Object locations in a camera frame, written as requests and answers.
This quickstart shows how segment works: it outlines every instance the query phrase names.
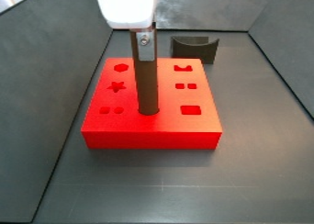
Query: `dark gray cylinder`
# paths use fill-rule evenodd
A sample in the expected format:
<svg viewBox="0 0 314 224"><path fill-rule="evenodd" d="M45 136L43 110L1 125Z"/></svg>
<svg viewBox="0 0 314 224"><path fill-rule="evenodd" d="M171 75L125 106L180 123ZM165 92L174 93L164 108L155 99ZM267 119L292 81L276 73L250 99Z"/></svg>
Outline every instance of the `dark gray cylinder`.
<svg viewBox="0 0 314 224"><path fill-rule="evenodd" d="M135 80L137 88L139 112L153 115L157 111L157 40L155 31L155 59L151 62L139 60L136 32L129 31Z"/></svg>

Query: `gray wall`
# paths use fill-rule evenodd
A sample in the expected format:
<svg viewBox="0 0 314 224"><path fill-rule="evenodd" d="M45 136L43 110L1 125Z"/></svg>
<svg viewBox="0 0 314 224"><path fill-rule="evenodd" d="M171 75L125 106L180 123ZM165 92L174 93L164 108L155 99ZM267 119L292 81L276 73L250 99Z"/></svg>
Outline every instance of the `gray wall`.
<svg viewBox="0 0 314 224"><path fill-rule="evenodd" d="M314 117L314 0L272 0L248 34Z"/></svg>
<svg viewBox="0 0 314 224"><path fill-rule="evenodd" d="M156 27L247 31L270 0L159 0Z"/></svg>
<svg viewBox="0 0 314 224"><path fill-rule="evenodd" d="M112 30L96 0L0 16L0 222L29 222Z"/></svg>

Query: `red shape sorter board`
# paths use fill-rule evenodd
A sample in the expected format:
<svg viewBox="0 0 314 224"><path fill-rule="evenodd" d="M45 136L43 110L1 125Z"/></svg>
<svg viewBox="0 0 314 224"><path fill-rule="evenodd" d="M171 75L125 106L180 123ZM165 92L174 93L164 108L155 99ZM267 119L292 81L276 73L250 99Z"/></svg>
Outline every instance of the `red shape sorter board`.
<svg viewBox="0 0 314 224"><path fill-rule="evenodd" d="M131 58L109 58L83 122L92 149L214 149L222 134L202 62L157 59L159 112L139 113Z"/></svg>

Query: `small square hole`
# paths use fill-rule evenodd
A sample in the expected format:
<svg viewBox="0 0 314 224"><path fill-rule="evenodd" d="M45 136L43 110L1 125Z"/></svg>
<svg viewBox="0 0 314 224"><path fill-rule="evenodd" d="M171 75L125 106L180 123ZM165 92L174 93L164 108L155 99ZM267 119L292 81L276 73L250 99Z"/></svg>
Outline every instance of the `small square hole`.
<svg viewBox="0 0 314 224"><path fill-rule="evenodd" d="M121 114L124 112L124 109L121 107L116 107L113 110L115 114Z"/></svg>
<svg viewBox="0 0 314 224"><path fill-rule="evenodd" d="M196 84L187 84L187 88L188 88L188 89L196 89L198 86L196 86Z"/></svg>
<svg viewBox="0 0 314 224"><path fill-rule="evenodd" d="M111 111L111 108L108 106L104 106L99 110L99 114L108 114Z"/></svg>
<svg viewBox="0 0 314 224"><path fill-rule="evenodd" d="M175 84L176 89L184 89L184 84Z"/></svg>

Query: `square hole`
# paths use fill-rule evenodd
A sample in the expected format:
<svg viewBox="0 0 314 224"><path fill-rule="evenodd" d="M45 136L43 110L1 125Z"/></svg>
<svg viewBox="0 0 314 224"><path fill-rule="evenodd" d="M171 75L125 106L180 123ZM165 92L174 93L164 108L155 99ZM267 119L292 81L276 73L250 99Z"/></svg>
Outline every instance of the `square hole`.
<svg viewBox="0 0 314 224"><path fill-rule="evenodd" d="M198 86L196 86L196 84L187 84L187 88L188 88L188 89L196 89Z"/></svg>
<svg viewBox="0 0 314 224"><path fill-rule="evenodd" d="M111 108L108 106L103 106L99 110L99 114L108 114L111 111Z"/></svg>
<svg viewBox="0 0 314 224"><path fill-rule="evenodd" d="M184 89L184 84L175 84L176 89Z"/></svg>

